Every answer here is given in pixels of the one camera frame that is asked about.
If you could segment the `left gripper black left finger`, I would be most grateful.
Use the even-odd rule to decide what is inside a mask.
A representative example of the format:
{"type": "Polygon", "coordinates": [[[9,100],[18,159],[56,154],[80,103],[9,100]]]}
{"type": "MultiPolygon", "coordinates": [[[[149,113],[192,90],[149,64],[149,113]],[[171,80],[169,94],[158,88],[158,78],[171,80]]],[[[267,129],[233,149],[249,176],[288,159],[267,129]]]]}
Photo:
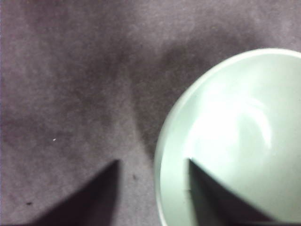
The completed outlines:
{"type": "Polygon", "coordinates": [[[120,160],[26,226],[110,226],[119,195],[120,160]]]}

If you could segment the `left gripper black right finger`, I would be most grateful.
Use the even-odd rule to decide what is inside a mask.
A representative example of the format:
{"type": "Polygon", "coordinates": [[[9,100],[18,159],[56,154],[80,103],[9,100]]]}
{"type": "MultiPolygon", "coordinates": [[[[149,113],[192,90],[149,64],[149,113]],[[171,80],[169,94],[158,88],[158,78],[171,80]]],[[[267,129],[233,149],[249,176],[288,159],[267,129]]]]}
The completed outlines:
{"type": "Polygon", "coordinates": [[[198,226],[299,226],[276,220],[222,186],[188,160],[190,194],[198,226]]]}

